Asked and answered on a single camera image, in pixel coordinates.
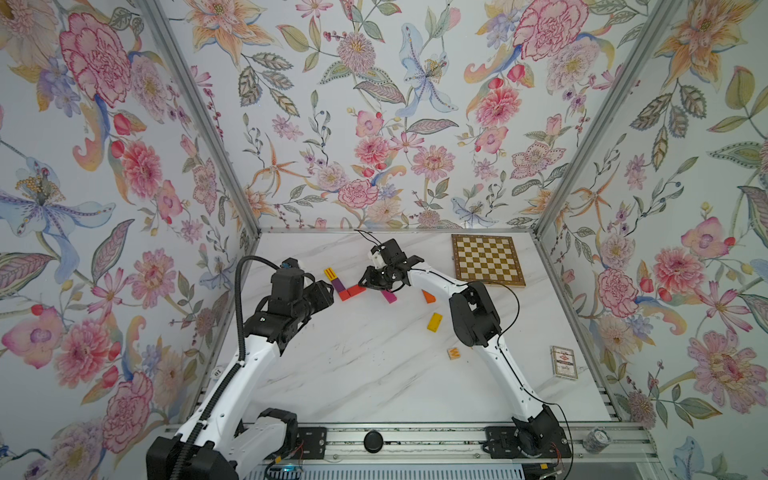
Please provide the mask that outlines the red rectangular block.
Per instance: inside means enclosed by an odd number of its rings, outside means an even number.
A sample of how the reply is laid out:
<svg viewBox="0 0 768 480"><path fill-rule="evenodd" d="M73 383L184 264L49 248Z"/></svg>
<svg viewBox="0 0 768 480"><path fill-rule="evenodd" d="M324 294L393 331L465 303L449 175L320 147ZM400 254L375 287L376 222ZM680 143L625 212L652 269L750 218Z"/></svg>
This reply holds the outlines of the red rectangular block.
<svg viewBox="0 0 768 480"><path fill-rule="evenodd" d="M349 294L349 297L357 296L365 291L365 288L360 285L353 285L349 287L346 292Z"/></svg>

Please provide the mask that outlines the purple rectangular block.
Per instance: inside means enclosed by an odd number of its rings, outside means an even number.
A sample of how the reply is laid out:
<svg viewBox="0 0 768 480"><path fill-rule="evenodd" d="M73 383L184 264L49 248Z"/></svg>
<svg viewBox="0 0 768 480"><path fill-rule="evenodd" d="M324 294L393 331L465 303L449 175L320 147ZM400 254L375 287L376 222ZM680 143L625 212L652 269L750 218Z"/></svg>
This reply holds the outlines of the purple rectangular block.
<svg viewBox="0 0 768 480"><path fill-rule="evenodd" d="M344 292L346 290L346 287L344 286L344 284L338 278L334 278L331 281L331 284L333 285L333 287L336 290L336 292L339 293L339 294L341 294L342 292Z"/></svg>

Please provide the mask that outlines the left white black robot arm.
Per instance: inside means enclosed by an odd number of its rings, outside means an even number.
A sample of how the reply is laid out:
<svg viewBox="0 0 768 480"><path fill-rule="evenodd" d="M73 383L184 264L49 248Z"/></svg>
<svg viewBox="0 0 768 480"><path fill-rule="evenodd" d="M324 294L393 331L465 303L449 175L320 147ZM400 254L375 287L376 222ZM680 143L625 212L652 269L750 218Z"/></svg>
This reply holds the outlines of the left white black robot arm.
<svg viewBox="0 0 768 480"><path fill-rule="evenodd" d="M173 437L159 437L146 453L150 479L244 479L261 464L287 457L298 447L294 413L263 411L251 425L244 415L257 384L283 355L289 342L330 307L333 287L288 258L275 264L248 255L237 264L257 262L272 268L271 292L249 317L243 316L243 273L235 274L237 352L212 392Z"/></svg>

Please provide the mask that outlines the magenta rectangular block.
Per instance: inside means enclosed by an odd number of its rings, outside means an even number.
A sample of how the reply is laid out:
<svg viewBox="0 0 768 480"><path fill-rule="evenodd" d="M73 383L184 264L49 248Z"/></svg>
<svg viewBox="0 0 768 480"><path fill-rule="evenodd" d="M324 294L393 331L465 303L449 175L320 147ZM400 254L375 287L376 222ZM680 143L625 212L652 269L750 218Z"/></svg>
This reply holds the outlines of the magenta rectangular block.
<svg viewBox="0 0 768 480"><path fill-rule="evenodd" d="M388 291L382 291L382 295L387 300L388 303L392 304L397 301L397 297L394 293L388 292Z"/></svg>

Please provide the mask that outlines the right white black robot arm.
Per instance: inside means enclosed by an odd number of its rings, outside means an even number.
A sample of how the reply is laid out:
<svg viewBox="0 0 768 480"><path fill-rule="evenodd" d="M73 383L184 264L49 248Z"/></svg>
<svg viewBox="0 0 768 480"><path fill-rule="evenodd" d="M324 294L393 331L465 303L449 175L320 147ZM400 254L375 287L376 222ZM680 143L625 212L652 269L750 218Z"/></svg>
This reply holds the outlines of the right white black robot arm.
<svg viewBox="0 0 768 480"><path fill-rule="evenodd" d="M483 451L493 459L565 460L573 456L573 437L559 404L535 393L504 339L505 330L492 297L481 281L442 273L397 243L372 241L369 259L358 284L366 289L396 292L418 288L448 305L453 331L472 348L496 379L511 409L510 426L488 427Z"/></svg>

